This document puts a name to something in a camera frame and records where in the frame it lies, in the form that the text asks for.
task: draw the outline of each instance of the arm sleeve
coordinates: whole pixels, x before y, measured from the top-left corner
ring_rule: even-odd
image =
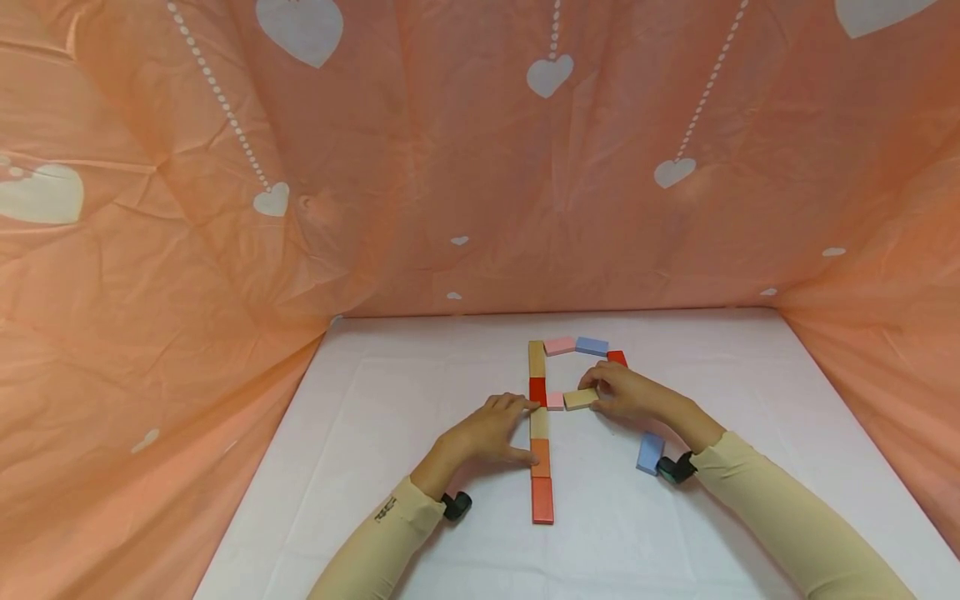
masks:
[[[356,528],[326,566],[308,600],[384,600],[444,516],[405,477]]]
[[[690,459],[697,478],[812,600],[914,598],[826,502],[733,432]]]

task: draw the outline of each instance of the hand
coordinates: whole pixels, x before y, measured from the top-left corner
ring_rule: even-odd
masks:
[[[612,419],[663,420],[675,405],[690,401],[652,379],[606,360],[598,362],[580,379],[579,389],[594,387],[612,399],[594,400],[590,410]]]
[[[580,379],[580,389],[596,387],[610,400],[594,400],[590,409],[609,419],[664,422],[699,454],[720,441],[727,430],[690,398],[661,386],[619,363],[602,360]]]
[[[441,443],[458,448],[465,459],[535,465],[540,459],[530,450],[510,446],[510,438],[523,411],[538,408],[539,404],[525,396],[490,396],[483,406],[444,433]]]
[[[486,404],[437,439],[410,473],[410,481],[439,502],[457,469],[470,459],[536,465],[540,459],[530,450],[511,447],[510,437],[523,411],[538,408],[539,404],[524,396],[490,396]]]

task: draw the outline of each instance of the light pink block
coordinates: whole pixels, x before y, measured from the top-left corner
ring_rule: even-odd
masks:
[[[565,352],[572,352],[577,347],[577,341],[573,338],[557,338],[556,340],[547,340],[543,342],[547,356],[556,356]]]
[[[564,409],[564,393],[550,392],[547,394],[546,409],[548,411],[562,411]]]

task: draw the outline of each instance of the peach fabric backdrop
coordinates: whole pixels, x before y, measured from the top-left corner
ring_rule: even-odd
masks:
[[[960,550],[958,27],[3,2],[0,599],[188,597],[340,313],[777,307]]]

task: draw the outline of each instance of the heart pattern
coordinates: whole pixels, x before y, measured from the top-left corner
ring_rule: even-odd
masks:
[[[851,39],[896,25],[937,0],[836,0],[837,19]]]
[[[684,179],[693,173],[697,168],[697,161],[693,158],[684,158],[682,160],[667,160],[660,163],[654,171],[654,181],[657,185],[666,189]]]
[[[318,69],[344,32],[344,16],[332,0],[257,0],[256,20],[287,54]]]
[[[143,440],[141,442],[137,443],[137,445],[135,445],[130,449],[130,454],[136,454],[143,448],[147,447],[153,442],[156,442],[156,438],[159,438],[159,437],[160,437],[160,430],[151,429],[150,431],[147,432],[147,435],[143,436]]]
[[[527,69],[527,85],[541,98],[549,98],[573,72],[573,59],[569,54],[556,60],[537,60]]]
[[[0,183],[0,216],[43,225],[69,225],[80,219],[84,182],[68,166],[44,164],[29,177]]]
[[[253,208],[260,214],[268,217],[282,217],[287,212],[287,200],[290,197],[290,186],[281,181],[269,191],[260,192],[253,199]]]

